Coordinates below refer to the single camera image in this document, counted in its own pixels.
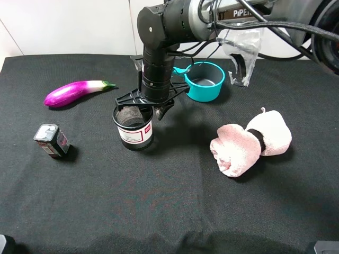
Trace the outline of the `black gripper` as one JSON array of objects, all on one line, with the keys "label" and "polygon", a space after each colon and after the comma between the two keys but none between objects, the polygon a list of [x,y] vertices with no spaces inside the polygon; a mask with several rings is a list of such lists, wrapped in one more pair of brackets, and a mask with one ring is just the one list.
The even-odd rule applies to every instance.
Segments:
[{"label": "black gripper", "polygon": [[144,48],[138,88],[115,99],[116,107],[124,107],[123,122],[142,122],[142,114],[138,107],[145,106],[154,107],[156,117],[161,121],[167,111],[174,106],[173,99],[183,92],[189,92],[188,84],[171,83],[175,57],[179,55],[173,51],[174,49],[174,47],[156,50]]}]

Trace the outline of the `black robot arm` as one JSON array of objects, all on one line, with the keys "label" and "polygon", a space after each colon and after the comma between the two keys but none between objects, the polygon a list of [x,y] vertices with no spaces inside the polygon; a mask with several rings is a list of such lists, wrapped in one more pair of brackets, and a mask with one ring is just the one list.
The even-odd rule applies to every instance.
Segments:
[{"label": "black robot arm", "polygon": [[165,1],[144,7],[137,18],[144,45],[133,58],[138,87],[116,99],[114,120],[122,125],[162,119],[181,93],[195,101],[214,100],[226,74],[207,62],[174,66],[211,43],[224,47],[235,71],[231,83],[247,86],[259,57],[261,32],[270,29],[300,57],[338,74],[338,1]]}]

